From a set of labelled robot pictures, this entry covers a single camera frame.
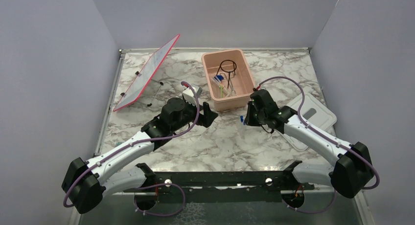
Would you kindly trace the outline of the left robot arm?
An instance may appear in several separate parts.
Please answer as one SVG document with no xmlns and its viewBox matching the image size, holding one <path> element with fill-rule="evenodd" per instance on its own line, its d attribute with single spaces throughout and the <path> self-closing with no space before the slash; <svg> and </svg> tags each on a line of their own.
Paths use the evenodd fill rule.
<svg viewBox="0 0 415 225">
<path fill-rule="evenodd" d="M 61 186 L 65 193 L 63 206 L 75 207 L 78 213 L 84 214 L 107 195 L 133 187 L 150 190 L 154 178 L 149 171 L 122 171 L 122 168 L 186 134 L 194 126 L 208 128 L 217 117 L 218 113 L 207 102 L 200 103 L 192 96 L 168 99 L 161 113 L 127 141 L 97 157 L 88 160 L 78 157 L 69 164 Z"/>
</svg>

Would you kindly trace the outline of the white plastic lid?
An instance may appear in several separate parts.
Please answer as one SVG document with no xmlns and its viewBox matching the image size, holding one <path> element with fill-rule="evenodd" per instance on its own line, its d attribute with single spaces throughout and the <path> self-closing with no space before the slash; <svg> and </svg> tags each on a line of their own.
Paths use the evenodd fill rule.
<svg viewBox="0 0 415 225">
<path fill-rule="evenodd" d="M 336 115 L 313 95 L 307 92 L 305 93 L 305 101 L 301 108 L 301 115 L 307 121 L 324 131 L 330 130 L 331 127 L 337 122 Z M 308 149 L 305 144 L 297 139 L 286 134 L 283 134 L 282 136 L 296 151 L 303 152 Z"/>
</svg>

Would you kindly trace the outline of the pink plastic bin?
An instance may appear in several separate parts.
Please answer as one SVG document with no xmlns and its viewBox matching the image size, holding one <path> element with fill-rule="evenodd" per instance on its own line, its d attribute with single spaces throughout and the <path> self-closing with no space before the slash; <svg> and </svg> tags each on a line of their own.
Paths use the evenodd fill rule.
<svg viewBox="0 0 415 225">
<path fill-rule="evenodd" d="M 202 55 L 210 96 L 217 111 L 242 108 L 250 101 L 250 95 L 255 88 L 255 81 L 245 54 L 240 49 L 228 49 L 209 52 Z M 220 97 L 220 83 L 214 79 L 215 75 L 222 75 L 225 79 L 220 82 L 226 87 L 228 94 L 228 80 L 232 80 L 237 95 Z"/>
</svg>

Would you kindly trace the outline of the metal crucible tongs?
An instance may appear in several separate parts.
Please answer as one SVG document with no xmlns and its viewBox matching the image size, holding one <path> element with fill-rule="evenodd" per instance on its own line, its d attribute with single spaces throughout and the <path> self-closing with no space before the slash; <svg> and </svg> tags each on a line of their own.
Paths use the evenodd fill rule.
<svg viewBox="0 0 415 225">
<path fill-rule="evenodd" d="M 232 83 L 231 79 L 228 80 L 228 88 L 227 89 L 228 89 L 228 94 L 227 94 L 226 97 L 231 97 L 231 96 L 236 96 L 237 95 L 236 90 L 234 89 L 234 86 L 233 86 L 233 83 Z"/>
</svg>

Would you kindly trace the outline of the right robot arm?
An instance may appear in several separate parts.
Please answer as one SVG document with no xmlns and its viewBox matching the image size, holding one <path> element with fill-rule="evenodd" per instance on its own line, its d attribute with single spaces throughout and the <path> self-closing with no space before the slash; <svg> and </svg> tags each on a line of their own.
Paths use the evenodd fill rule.
<svg viewBox="0 0 415 225">
<path fill-rule="evenodd" d="M 295 189 L 301 183 L 332 186 L 340 195 L 353 198 L 375 176 L 368 147 L 338 139 L 303 119 L 289 106 L 278 107 L 266 90 L 250 95 L 245 123 L 268 126 L 293 137 L 316 151 L 326 164 L 301 163 L 282 176 L 283 185 Z"/>
</svg>

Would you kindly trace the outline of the green red yellow stirring rods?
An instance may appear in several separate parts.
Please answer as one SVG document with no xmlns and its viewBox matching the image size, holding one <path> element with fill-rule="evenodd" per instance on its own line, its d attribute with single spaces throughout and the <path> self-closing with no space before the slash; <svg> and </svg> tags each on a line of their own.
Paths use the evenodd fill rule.
<svg viewBox="0 0 415 225">
<path fill-rule="evenodd" d="M 227 95 L 226 87 L 223 85 L 223 83 L 220 83 L 220 97 L 224 98 Z"/>
</svg>

